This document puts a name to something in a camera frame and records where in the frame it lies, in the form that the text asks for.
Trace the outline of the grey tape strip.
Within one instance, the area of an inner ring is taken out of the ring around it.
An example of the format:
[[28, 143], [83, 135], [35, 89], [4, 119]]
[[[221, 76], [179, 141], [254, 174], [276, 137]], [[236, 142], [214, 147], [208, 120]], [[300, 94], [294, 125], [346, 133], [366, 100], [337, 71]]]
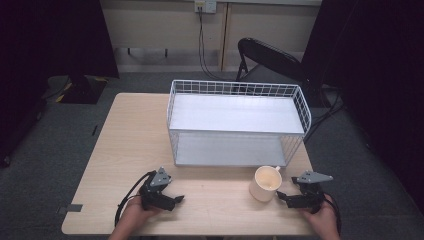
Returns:
[[80, 212], [82, 207], [82, 204], [68, 204], [67, 206], [59, 207], [57, 213], [66, 215], [68, 212]]

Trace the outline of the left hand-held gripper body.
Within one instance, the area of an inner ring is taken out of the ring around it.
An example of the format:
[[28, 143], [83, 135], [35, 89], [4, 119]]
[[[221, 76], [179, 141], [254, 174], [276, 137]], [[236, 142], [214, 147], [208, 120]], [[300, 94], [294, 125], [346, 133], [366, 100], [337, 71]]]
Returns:
[[174, 198], [166, 196], [162, 191], [171, 183], [171, 177], [163, 167], [148, 173], [147, 179], [139, 189], [144, 209], [156, 207], [172, 211], [176, 205]]

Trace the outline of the white wall socket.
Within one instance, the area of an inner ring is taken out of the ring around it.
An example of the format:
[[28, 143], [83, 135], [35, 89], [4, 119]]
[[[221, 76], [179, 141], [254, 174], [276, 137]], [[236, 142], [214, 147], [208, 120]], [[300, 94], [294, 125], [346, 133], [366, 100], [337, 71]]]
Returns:
[[195, 0], [194, 11], [196, 13], [215, 14], [217, 11], [216, 0]]

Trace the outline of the black stand base yellow tape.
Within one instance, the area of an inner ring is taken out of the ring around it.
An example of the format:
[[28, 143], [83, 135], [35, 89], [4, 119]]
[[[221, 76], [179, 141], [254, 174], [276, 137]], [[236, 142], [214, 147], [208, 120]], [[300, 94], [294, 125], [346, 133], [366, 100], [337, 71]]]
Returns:
[[57, 103], [63, 104], [96, 104], [108, 83], [103, 77], [71, 76], [64, 85], [52, 93], [46, 93], [44, 100], [56, 96]]

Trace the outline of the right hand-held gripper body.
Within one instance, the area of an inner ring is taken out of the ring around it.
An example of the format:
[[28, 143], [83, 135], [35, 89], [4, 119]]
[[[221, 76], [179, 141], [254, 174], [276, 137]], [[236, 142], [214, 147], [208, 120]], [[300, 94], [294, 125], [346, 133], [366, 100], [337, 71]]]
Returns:
[[298, 177], [293, 177], [292, 182], [299, 186], [300, 195], [288, 196], [286, 204], [289, 208], [309, 208], [312, 214], [317, 213], [324, 202], [322, 182], [332, 181], [333, 177], [322, 173], [306, 170]]

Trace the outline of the white wire shelf rack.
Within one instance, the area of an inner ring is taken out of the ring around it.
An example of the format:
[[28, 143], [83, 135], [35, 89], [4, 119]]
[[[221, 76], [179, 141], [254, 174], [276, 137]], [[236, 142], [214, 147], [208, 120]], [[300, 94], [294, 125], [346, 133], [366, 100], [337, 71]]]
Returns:
[[174, 80], [167, 127], [180, 166], [285, 167], [312, 124], [295, 84]]

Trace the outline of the black curtain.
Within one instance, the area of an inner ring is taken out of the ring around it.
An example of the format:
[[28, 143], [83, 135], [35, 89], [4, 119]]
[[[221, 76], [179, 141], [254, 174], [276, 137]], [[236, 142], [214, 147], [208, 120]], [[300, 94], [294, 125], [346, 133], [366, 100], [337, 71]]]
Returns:
[[0, 168], [53, 76], [119, 76], [100, 0], [0, 0]]
[[341, 89], [424, 214], [424, 0], [321, 0], [303, 66]]

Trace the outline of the person's left hand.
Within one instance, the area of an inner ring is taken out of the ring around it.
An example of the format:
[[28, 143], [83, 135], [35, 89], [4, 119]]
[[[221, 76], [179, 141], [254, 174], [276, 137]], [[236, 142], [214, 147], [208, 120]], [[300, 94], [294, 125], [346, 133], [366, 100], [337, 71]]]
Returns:
[[144, 208], [142, 205], [142, 198], [136, 196], [128, 201], [121, 220], [131, 226], [141, 226], [150, 218], [161, 213], [162, 210], [156, 207]]

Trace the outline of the black folding chair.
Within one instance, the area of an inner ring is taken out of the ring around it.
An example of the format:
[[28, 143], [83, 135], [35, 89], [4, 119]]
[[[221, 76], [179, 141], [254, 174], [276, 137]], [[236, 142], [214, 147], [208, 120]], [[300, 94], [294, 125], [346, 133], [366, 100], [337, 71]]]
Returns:
[[330, 105], [322, 92], [322, 87], [307, 78], [301, 62], [292, 55], [250, 37], [238, 41], [238, 51], [241, 62], [236, 77], [237, 81], [248, 82], [248, 76], [255, 71], [255, 68], [248, 69], [246, 59], [250, 59], [258, 66], [278, 73], [285, 79], [299, 82], [311, 107], [328, 107]]

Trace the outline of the person's right hand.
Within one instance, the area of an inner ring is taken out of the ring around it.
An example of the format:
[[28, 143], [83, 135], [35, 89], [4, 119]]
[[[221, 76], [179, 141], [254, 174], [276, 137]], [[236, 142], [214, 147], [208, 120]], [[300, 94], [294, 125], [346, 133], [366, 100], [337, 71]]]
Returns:
[[335, 210], [331, 206], [332, 198], [326, 194], [320, 210], [312, 214], [306, 209], [301, 209], [302, 216], [311, 224], [317, 234], [336, 233], [337, 223]]

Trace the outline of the cream cup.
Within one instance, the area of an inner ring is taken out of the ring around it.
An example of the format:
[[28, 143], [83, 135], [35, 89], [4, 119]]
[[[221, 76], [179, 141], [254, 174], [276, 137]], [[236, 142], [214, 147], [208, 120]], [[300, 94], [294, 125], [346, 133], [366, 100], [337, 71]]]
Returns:
[[283, 182], [280, 167], [259, 167], [249, 184], [249, 193], [260, 202], [269, 202]]

